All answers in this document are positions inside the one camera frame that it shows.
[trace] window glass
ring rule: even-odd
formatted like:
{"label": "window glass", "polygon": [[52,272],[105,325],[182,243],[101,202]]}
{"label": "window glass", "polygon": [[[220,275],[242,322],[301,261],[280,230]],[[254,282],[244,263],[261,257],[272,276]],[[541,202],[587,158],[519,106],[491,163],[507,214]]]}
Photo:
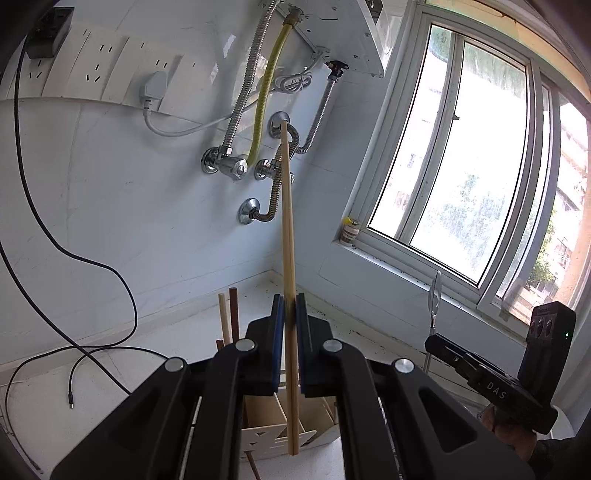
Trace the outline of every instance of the window glass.
{"label": "window glass", "polygon": [[411,246],[478,283],[509,212],[526,132],[524,70],[466,43],[456,119]]}
{"label": "window glass", "polygon": [[408,206],[427,152],[445,83],[452,33],[432,26],[423,71],[394,165],[369,226],[390,237]]}
{"label": "window glass", "polygon": [[519,242],[519,247],[517,248],[517,252],[513,258],[513,262],[509,266],[509,270],[497,291],[497,295],[501,298],[505,296],[507,289],[509,288],[510,283],[513,281],[517,268],[519,267],[520,263],[522,263],[524,259],[524,255],[526,253],[526,249],[530,240],[532,240],[532,233],[534,231],[535,222],[538,218],[538,214],[540,212],[540,206],[542,201],[542,194],[544,193],[544,186],[546,175],[548,173],[548,164],[550,162],[550,94],[548,89],[542,88],[542,99],[543,99],[543,106],[544,106],[544,119],[542,123],[542,154],[541,154],[541,162],[540,162],[540,173],[538,175],[538,182],[535,186],[535,193],[534,193],[534,201],[531,206],[530,215],[527,219],[527,224],[525,226],[525,230],[523,232],[523,236],[521,237],[521,242]]}
{"label": "window glass", "polygon": [[591,124],[562,95],[560,105],[560,169],[550,222],[535,263],[518,275],[504,297],[504,309],[525,323],[537,305],[558,300],[573,306],[591,240]]}

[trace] black cable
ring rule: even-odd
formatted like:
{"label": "black cable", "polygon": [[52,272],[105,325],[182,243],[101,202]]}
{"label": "black cable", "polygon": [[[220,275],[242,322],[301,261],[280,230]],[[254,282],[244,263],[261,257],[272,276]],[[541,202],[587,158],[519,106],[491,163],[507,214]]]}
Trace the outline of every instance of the black cable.
{"label": "black cable", "polygon": [[134,307],[134,327],[131,329],[131,332],[129,332],[123,339],[121,339],[117,342],[110,343],[108,345],[95,345],[95,346],[107,347],[107,346],[120,345],[123,342],[126,342],[127,340],[129,340],[138,328],[138,309],[135,304],[134,295],[131,293],[131,289],[127,285],[127,282],[124,280],[124,278],[121,276],[121,274],[113,267],[105,265],[104,263],[90,260],[89,258],[81,257],[80,255],[73,254],[69,250],[63,248],[57,242],[57,240],[55,238],[53,238],[51,232],[48,230],[45,223],[43,223],[43,220],[41,220],[41,217],[39,216],[39,213],[37,212],[37,208],[35,207],[35,204],[33,203],[33,199],[31,197],[31,192],[29,191],[29,186],[27,184],[27,178],[25,177],[25,168],[24,168],[23,161],[22,161],[21,131],[20,131],[19,114],[18,114],[18,92],[19,92],[19,86],[21,83],[22,61],[25,56],[26,46],[27,46],[27,39],[25,39],[25,42],[22,46],[21,55],[18,59],[17,73],[16,73],[16,78],[15,78],[15,84],[14,84],[14,136],[15,136],[15,142],[17,144],[18,171],[21,176],[22,189],[25,191],[25,196],[27,197],[27,203],[29,204],[29,208],[31,209],[31,213],[35,217],[35,220],[37,221],[39,227],[41,228],[41,230],[43,231],[45,236],[49,239],[49,241],[53,244],[54,247],[56,247],[61,253],[63,253],[67,257],[73,258],[74,260],[78,260],[80,262],[83,262],[83,263],[86,263],[89,265],[94,265],[95,267],[104,268],[105,270],[112,272],[113,274],[115,274],[117,276],[117,278],[120,280],[120,282],[125,287],[125,290],[127,291],[127,294],[129,295],[129,299],[131,300],[131,304]]}
{"label": "black cable", "polygon": [[[142,348],[139,346],[110,346],[110,347],[100,347],[100,348],[96,348],[93,351],[91,351],[90,353],[96,353],[96,352],[101,352],[103,350],[115,350],[115,349],[119,349],[119,350],[138,350],[140,352],[146,352],[146,353],[151,353],[152,355],[156,355],[159,356],[160,358],[164,359],[164,360],[168,360],[168,357],[166,355],[163,355],[161,353],[155,352],[153,350],[150,350],[148,348]],[[72,366],[72,369],[70,370],[70,378],[68,380],[68,403],[70,404],[70,408],[74,408],[74,394],[72,392],[72,381],[74,378],[74,371],[76,370],[76,367],[78,367],[78,365],[80,364],[80,362],[82,362],[82,360],[84,360],[86,357],[85,356],[81,356],[76,363]]]}
{"label": "black cable", "polygon": [[[33,215],[35,216],[35,218],[37,220],[37,223],[39,224],[39,226],[41,227],[41,229],[43,230],[43,232],[45,233],[45,235],[47,236],[47,238],[49,238],[49,240],[51,240],[51,242],[56,246],[56,248],[58,250],[60,250],[64,254],[68,255],[69,257],[75,258],[77,260],[81,260],[81,261],[84,261],[86,263],[96,264],[99,267],[103,267],[103,268],[107,268],[108,270],[115,271],[113,268],[108,267],[107,265],[103,265],[103,264],[100,264],[98,262],[94,262],[92,260],[87,260],[85,258],[78,257],[77,255],[74,255],[74,254],[68,252],[67,250],[65,250],[64,248],[62,248],[61,245],[58,244],[57,241],[51,236],[51,233],[49,233],[49,230],[47,230],[47,227],[45,226],[45,224],[43,224],[43,221],[39,217],[39,214],[37,213],[37,210],[35,208],[35,205],[33,204],[33,200],[31,198],[31,194],[30,194],[29,189],[28,189],[28,186],[27,186],[27,180],[25,178],[24,169],[23,169],[23,166],[22,166],[21,134],[20,134],[19,122],[18,122],[18,91],[19,91],[19,83],[20,83],[20,80],[21,80],[22,61],[23,61],[23,59],[25,57],[25,48],[26,48],[26,45],[27,45],[27,41],[25,40],[25,42],[24,42],[24,44],[22,46],[21,54],[20,54],[20,56],[18,58],[17,75],[16,75],[16,78],[15,78],[15,84],[14,84],[14,131],[15,131],[15,140],[16,140],[16,144],[17,144],[18,169],[19,169],[19,171],[21,173],[22,186],[23,186],[23,188],[25,190],[25,194],[27,196],[27,201],[29,202],[29,206],[31,207],[31,211],[33,212]],[[21,291],[22,295],[25,297],[25,299],[27,300],[27,302],[29,302],[29,305],[33,308],[33,310],[35,310],[37,312],[37,314],[43,319],[43,321],[47,325],[49,325],[49,327],[54,332],[56,332],[59,336],[61,336],[66,342],[68,342],[69,344],[71,344],[72,346],[74,346],[77,350],[79,350],[80,353],[82,353],[82,355],[88,356],[88,358],[90,358],[103,372],[105,372],[105,374],[113,382],[115,382],[115,384],[119,388],[121,388],[124,392],[126,392],[127,394],[129,394],[129,390],[127,390],[119,382],[119,380],[117,380],[113,376],[113,374],[111,374],[111,372],[109,372],[105,367],[103,367],[103,365],[101,365],[101,363],[98,360],[96,360],[91,355],[89,355],[88,352],[86,352],[86,350],[84,350],[80,345],[78,345],[78,343],[76,343],[72,338],[70,338],[67,334],[65,334],[62,330],[60,330],[60,328],[55,323],[53,323],[49,319],[49,317],[47,315],[45,315],[45,313],[43,313],[43,311],[37,306],[37,304],[33,301],[33,299],[29,296],[29,294],[27,293],[27,291],[25,290],[25,288],[22,286],[22,284],[21,284],[20,280],[18,279],[16,273],[14,273],[14,270],[12,269],[12,266],[10,265],[10,262],[8,261],[8,257],[6,255],[6,252],[4,251],[4,247],[2,246],[2,243],[1,242],[0,242],[0,255],[2,255],[2,260],[4,261],[4,264],[6,265],[6,268],[8,269],[8,272],[10,273],[10,276],[12,277],[12,280],[17,285],[18,289]]]}
{"label": "black cable", "polygon": [[39,467],[39,465],[36,464],[35,460],[33,460],[31,458],[31,456],[27,453],[27,451],[24,449],[24,447],[22,446],[20,440],[18,439],[18,436],[14,432],[14,428],[13,428],[12,423],[10,421],[10,414],[8,412],[8,394],[10,393],[10,387],[12,386],[12,382],[14,381],[15,377],[17,376],[17,373],[26,364],[28,364],[29,362],[32,362],[33,360],[38,360],[40,358],[44,358],[46,356],[53,355],[54,353],[63,352],[65,350],[72,350],[74,348],[75,348],[74,346],[64,346],[64,347],[58,348],[56,350],[52,350],[51,352],[41,353],[39,355],[32,356],[31,358],[26,359],[18,367],[15,368],[14,372],[12,373],[12,376],[10,377],[10,381],[8,382],[8,385],[7,385],[7,388],[6,388],[6,393],[4,395],[4,416],[6,418],[6,425],[9,428],[9,432],[10,432],[10,434],[12,434],[12,436],[14,437],[14,440],[16,441],[17,445],[21,448],[22,452],[28,458],[29,462],[31,462],[31,465],[33,467],[35,467],[35,469],[38,470],[39,472],[42,471],[41,468]]}
{"label": "black cable", "polygon": [[27,360],[25,360],[24,362],[22,362],[13,372],[11,379],[7,385],[7,390],[6,390],[6,394],[4,397],[4,405],[5,405],[5,417],[6,417],[6,422],[7,422],[7,426],[10,429],[10,433],[12,434],[12,436],[14,437],[16,443],[18,444],[18,446],[21,448],[21,450],[23,451],[24,455],[28,458],[28,460],[31,462],[32,466],[35,467],[38,471],[41,471],[41,468],[36,464],[36,462],[31,458],[31,456],[27,453],[27,451],[23,448],[21,442],[19,441],[17,435],[14,432],[14,428],[12,427],[12,423],[10,421],[10,415],[8,412],[8,396],[10,393],[10,388],[12,386],[12,383],[14,382],[14,379],[17,375],[17,373],[20,371],[20,369],[22,367],[24,367],[26,364],[32,362],[33,360],[38,360],[44,357],[47,357],[49,355],[53,355],[55,353],[59,353],[59,352],[63,352],[66,350],[71,350],[71,349],[77,349],[79,350],[83,355],[82,357],[79,358],[79,360],[76,362],[76,364],[74,365],[72,372],[70,374],[70,393],[72,391],[72,376],[73,376],[73,372],[75,367],[80,363],[80,361],[85,358],[88,357],[93,363],[95,363],[119,388],[121,388],[125,393],[127,393],[128,395],[130,394],[129,390],[127,390],[98,360],[96,360],[93,356],[91,356],[90,353],[86,352],[84,350],[84,348],[93,348],[93,352],[96,351],[101,351],[101,350],[107,350],[107,349],[112,349],[112,348],[119,348],[119,349],[129,349],[129,350],[139,350],[139,351],[144,351],[144,352],[148,352],[148,353],[152,353],[154,355],[160,356],[162,358],[167,358],[166,356],[162,355],[161,353],[158,352],[154,352],[152,350],[148,350],[148,349],[144,349],[141,347],[128,347],[128,346],[120,346],[120,344],[122,344],[123,342],[127,341],[129,338],[131,338],[131,336],[135,333],[135,331],[137,330],[138,327],[138,311],[137,311],[137,306],[135,304],[135,299],[133,297],[133,294],[131,293],[131,290],[129,288],[129,286],[127,285],[127,283],[125,282],[125,280],[123,279],[123,277],[120,275],[119,272],[117,272],[117,270],[115,270],[114,268],[102,264],[100,262],[96,262],[94,260],[90,260],[88,258],[84,258],[81,257],[79,255],[73,254],[72,252],[68,251],[67,249],[63,248],[56,240],[55,238],[52,236],[52,234],[50,233],[50,231],[47,229],[47,227],[45,226],[45,224],[43,223],[43,221],[41,220],[41,217],[39,216],[39,213],[37,212],[37,208],[35,207],[35,204],[33,203],[33,199],[31,197],[31,193],[29,191],[28,188],[28,184],[27,184],[27,179],[25,176],[25,172],[24,172],[24,165],[23,165],[23,160],[22,160],[22,149],[21,149],[21,138],[20,138],[20,123],[19,123],[19,105],[18,105],[18,97],[19,97],[19,87],[20,87],[20,78],[21,78],[21,71],[22,71],[22,63],[24,61],[24,54],[25,54],[25,48],[26,48],[26,43],[27,41],[25,40],[25,43],[22,47],[21,50],[21,54],[19,56],[19,60],[18,60],[18,66],[17,66],[17,72],[16,72],[16,78],[15,78],[15,91],[14,91],[14,129],[15,129],[15,143],[16,143],[16,148],[17,148],[17,159],[18,159],[18,169],[19,169],[19,174],[20,174],[20,178],[21,178],[21,183],[22,183],[22,187],[23,190],[25,192],[25,196],[27,198],[27,203],[29,204],[29,207],[31,209],[31,213],[33,213],[33,216],[35,217],[35,220],[37,221],[37,223],[39,224],[39,227],[41,228],[41,230],[43,231],[43,233],[45,234],[45,236],[51,241],[51,243],[64,255],[67,255],[70,258],[73,258],[74,260],[78,260],[90,265],[94,265],[96,267],[100,267],[100,268],[104,268],[106,270],[109,270],[110,272],[114,273],[119,280],[121,281],[121,283],[123,284],[123,286],[125,287],[125,290],[127,291],[129,298],[131,300],[131,303],[133,305],[134,308],[134,326],[132,328],[132,330],[130,331],[130,333],[128,335],[126,335],[123,339],[114,342],[114,343],[110,343],[107,345],[79,345],[78,343],[76,343],[73,339],[71,339],[69,336],[67,336],[62,330],[60,330],[44,313],[43,311],[37,306],[37,304],[35,304],[35,302],[33,301],[33,299],[29,296],[29,294],[27,293],[27,291],[25,290],[25,288],[23,287],[23,285],[21,284],[20,280],[18,279],[16,273],[14,272],[12,266],[10,265],[10,262],[8,260],[8,257],[6,255],[6,252],[4,250],[4,246],[2,245],[2,242],[0,241],[0,256],[2,257],[2,260],[4,262],[4,264],[6,265],[6,268],[8,270],[8,272],[10,273],[10,276],[13,280],[13,282],[16,284],[16,286],[18,287],[19,291],[21,292],[21,294],[25,297],[25,299],[27,300],[27,302],[29,303],[29,305],[37,312],[37,314],[44,320],[44,322],[49,325],[58,335],[60,335],[64,340],[66,340],[68,343],[70,343],[72,346],[65,346],[65,347],[61,347],[61,348],[57,348],[55,350],[52,350],[50,352],[46,352],[46,353],[41,353],[39,355],[33,356]]}
{"label": "black cable", "polygon": [[[82,345],[82,347],[84,348],[93,348],[93,345]],[[35,460],[33,460],[31,458],[31,456],[27,453],[27,451],[24,449],[24,447],[22,446],[20,440],[18,439],[17,434],[14,431],[14,428],[12,426],[12,423],[10,421],[10,414],[8,412],[8,397],[10,395],[10,389],[12,387],[12,384],[14,382],[14,379],[17,377],[17,373],[19,373],[19,371],[21,370],[21,368],[23,368],[26,364],[32,362],[33,360],[39,360],[41,358],[47,357],[49,355],[53,355],[54,353],[59,353],[59,352],[64,352],[66,350],[72,350],[76,347],[74,346],[65,346],[65,347],[61,347],[61,348],[57,348],[55,350],[52,350],[50,352],[46,352],[46,353],[41,353],[39,355],[36,356],[32,356],[31,358],[26,359],[24,362],[20,363],[20,365],[18,367],[15,368],[14,372],[12,373],[12,376],[10,377],[10,381],[7,383],[7,388],[6,388],[6,393],[4,395],[4,416],[6,418],[6,424],[7,427],[9,429],[9,433],[14,437],[14,440],[16,441],[16,443],[18,444],[18,446],[21,448],[22,452],[24,453],[24,455],[27,457],[27,459],[29,460],[29,462],[31,462],[31,465],[33,467],[35,467],[38,471],[41,471],[41,468],[37,465],[37,463],[35,462]],[[96,351],[100,351],[100,350],[108,350],[108,349],[121,349],[121,350],[139,350],[142,352],[147,352],[147,353],[151,353],[153,355],[157,355],[160,358],[163,359],[168,359],[167,356],[155,352],[153,350],[149,350],[147,348],[142,348],[142,347],[135,347],[135,346],[111,346],[111,347],[102,347],[102,348],[96,348],[95,350],[93,350],[91,353],[94,353]],[[78,361],[76,362],[76,364],[74,365],[74,367],[72,368],[72,371],[70,372],[70,379],[69,379],[69,400],[72,399],[72,402],[70,404],[73,403],[73,396],[72,395],[72,378],[73,378],[73,374],[74,374],[74,369],[78,366],[78,364],[80,363],[80,361],[82,359],[84,359],[86,357],[86,355],[81,356]]]}

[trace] metal braided hose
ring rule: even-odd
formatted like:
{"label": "metal braided hose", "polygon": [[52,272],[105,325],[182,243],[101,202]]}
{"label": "metal braided hose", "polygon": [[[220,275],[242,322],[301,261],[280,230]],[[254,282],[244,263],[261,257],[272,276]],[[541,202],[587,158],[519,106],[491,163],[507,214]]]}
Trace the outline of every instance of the metal braided hose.
{"label": "metal braided hose", "polygon": [[[300,134],[296,130],[293,125],[287,124],[287,131],[291,135],[291,142],[290,142],[290,159],[293,158],[298,145],[300,143]],[[265,214],[261,213],[259,210],[253,209],[248,216],[250,218],[254,218],[260,222],[270,222],[275,218],[275,214],[277,213],[277,207],[279,205],[279,193],[281,192],[281,178],[282,178],[282,162],[281,162],[281,145],[277,148],[277,152],[275,153],[274,161],[279,162],[279,167],[275,172],[275,177],[273,177],[273,185],[271,186],[271,197],[269,198],[269,211]]]}
{"label": "metal braided hose", "polygon": [[244,111],[246,101],[251,94],[252,86],[255,83],[256,66],[261,56],[262,43],[263,40],[265,40],[269,23],[271,22],[271,18],[275,12],[275,9],[277,9],[277,5],[279,5],[279,1],[280,0],[273,0],[269,4],[267,10],[265,10],[265,13],[262,15],[258,25],[256,26],[255,36],[252,40],[250,53],[248,54],[248,61],[246,63],[246,72],[244,73],[242,89],[238,95],[238,100],[236,100],[234,112],[230,119],[230,123],[228,124],[226,135],[223,140],[224,147],[230,148],[234,142],[234,137],[236,136],[238,125],[242,118],[242,112]]}
{"label": "metal braided hose", "polygon": [[314,141],[314,138],[318,133],[318,127],[320,126],[320,122],[322,121],[322,117],[326,110],[326,105],[329,102],[330,94],[332,93],[335,83],[336,77],[333,77],[332,75],[329,76],[328,82],[326,83],[326,87],[324,89],[324,94],[322,95],[322,98],[320,100],[320,105],[318,106],[318,110],[316,111],[316,116],[314,117],[314,122],[310,127],[308,138],[306,138],[306,143],[304,143],[303,147],[298,147],[295,153],[299,155],[308,153],[308,150],[312,146],[312,142]]}

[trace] window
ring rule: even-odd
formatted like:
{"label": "window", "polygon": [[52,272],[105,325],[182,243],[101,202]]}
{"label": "window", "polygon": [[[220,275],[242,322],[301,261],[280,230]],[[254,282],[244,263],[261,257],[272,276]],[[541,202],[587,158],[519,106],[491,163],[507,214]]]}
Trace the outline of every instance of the window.
{"label": "window", "polygon": [[426,283],[441,270],[445,293],[525,335],[589,270],[586,100],[526,45],[437,7],[417,7],[408,45],[356,246]]}
{"label": "window", "polygon": [[[529,259],[521,254],[521,271],[516,272],[510,287],[507,284],[504,291],[498,292],[504,309],[523,322],[529,321],[536,305],[553,300],[574,303],[591,240],[591,231],[586,226],[590,212],[584,208],[591,124],[564,96],[559,94],[558,102],[560,164],[550,221],[541,246],[533,249]],[[576,262],[571,268],[575,251]]]}

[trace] wall socket panel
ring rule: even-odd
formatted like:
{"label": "wall socket panel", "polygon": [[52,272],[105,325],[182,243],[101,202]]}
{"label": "wall socket panel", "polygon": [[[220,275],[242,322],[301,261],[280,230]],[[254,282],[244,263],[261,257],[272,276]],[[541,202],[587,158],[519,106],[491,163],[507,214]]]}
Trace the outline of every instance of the wall socket panel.
{"label": "wall socket panel", "polygon": [[149,42],[140,44],[138,55],[140,55],[138,67],[129,82],[122,103],[123,105],[143,108],[143,104],[139,99],[139,88],[158,70],[168,74],[168,85],[170,85],[182,55],[168,50],[160,44]]}
{"label": "wall socket panel", "polygon": [[[18,89],[19,98],[40,97],[54,59],[29,59],[25,53],[22,62],[21,83]],[[14,87],[17,81],[16,75],[12,79],[8,98],[14,98]]]}
{"label": "wall socket panel", "polygon": [[92,30],[70,73],[63,96],[100,100],[128,37]]}
{"label": "wall socket panel", "polygon": [[[15,52],[0,83],[0,100],[14,97],[14,76],[20,50]],[[169,50],[139,37],[127,37],[81,22],[73,22],[55,59],[25,57],[20,97],[76,98],[143,108],[139,88],[162,70],[168,89],[156,111],[195,122],[209,121],[203,112],[215,109],[215,98],[204,95],[217,73],[215,59]]]}

